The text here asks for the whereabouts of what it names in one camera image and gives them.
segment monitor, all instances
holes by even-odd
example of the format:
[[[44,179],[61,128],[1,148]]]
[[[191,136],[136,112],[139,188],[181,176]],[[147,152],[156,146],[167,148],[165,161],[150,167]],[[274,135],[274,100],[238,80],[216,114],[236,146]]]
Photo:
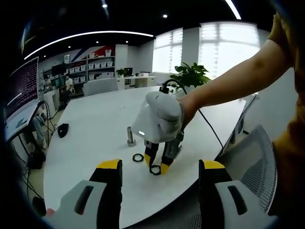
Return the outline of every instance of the monitor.
[[[5,91],[6,118],[38,98],[37,67],[38,57],[26,62],[10,75]]]
[[[66,72],[66,65],[64,63],[52,67],[52,75],[60,75]]]

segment curved light strip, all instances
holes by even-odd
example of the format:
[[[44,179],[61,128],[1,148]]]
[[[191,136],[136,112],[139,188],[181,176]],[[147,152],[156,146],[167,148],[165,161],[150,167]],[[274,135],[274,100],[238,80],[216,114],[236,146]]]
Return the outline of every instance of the curved light strip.
[[[229,5],[229,7],[231,8],[233,14],[235,15],[236,19],[241,20],[242,18],[240,17],[236,7],[234,6],[232,0],[225,0],[226,3]]]
[[[84,33],[79,33],[79,34],[75,34],[75,35],[72,35],[72,36],[60,38],[60,39],[58,39],[56,41],[53,41],[53,42],[48,43],[46,45],[43,45],[42,47],[36,49],[34,52],[32,52],[29,55],[27,55],[26,57],[24,57],[24,59],[26,60],[27,58],[32,56],[34,53],[40,51],[41,49],[44,49],[45,47],[48,47],[51,44],[55,44],[57,42],[61,42],[63,40],[66,40],[66,39],[69,39],[69,38],[72,38],[72,37],[79,37],[79,36],[83,36],[83,35],[98,34],[98,33],[128,33],[128,34],[135,34],[135,35],[142,35],[142,36],[147,36],[147,37],[153,37],[153,35],[151,35],[151,34],[146,34],[146,33],[141,33],[141,32],[129,32],[129,31],[95,31],[95,32],[84,32]]]

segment computer mouse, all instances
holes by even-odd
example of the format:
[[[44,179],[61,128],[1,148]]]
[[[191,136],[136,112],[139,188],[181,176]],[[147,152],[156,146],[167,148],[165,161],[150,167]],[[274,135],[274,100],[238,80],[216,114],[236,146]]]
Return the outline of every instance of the computer mouse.
[[[60,138],[65,137],[68,132],[68,129],[69,129],[69,124],[67,123],[61,124],[57,129],[58,136]]]

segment computer screen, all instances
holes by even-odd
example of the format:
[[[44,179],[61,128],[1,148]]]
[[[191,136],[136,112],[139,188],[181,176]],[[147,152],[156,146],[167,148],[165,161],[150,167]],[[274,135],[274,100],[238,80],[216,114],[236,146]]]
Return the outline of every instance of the computer screen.
[[[6,118],[28,102],[38,98],[37,65],[38,57],[26,62],[10,75],[5,92]]]

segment window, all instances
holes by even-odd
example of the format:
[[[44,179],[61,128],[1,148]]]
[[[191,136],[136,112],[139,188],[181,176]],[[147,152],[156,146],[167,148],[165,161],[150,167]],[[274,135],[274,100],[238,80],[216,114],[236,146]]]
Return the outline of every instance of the window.
[[[182,28],[156,37],[153,47],[153,72],[176,73],[175,66],[181,65],[182,39]]]
[[[199,64],[215,79],[260,49],[257,28],[243,22],[201,24]]]

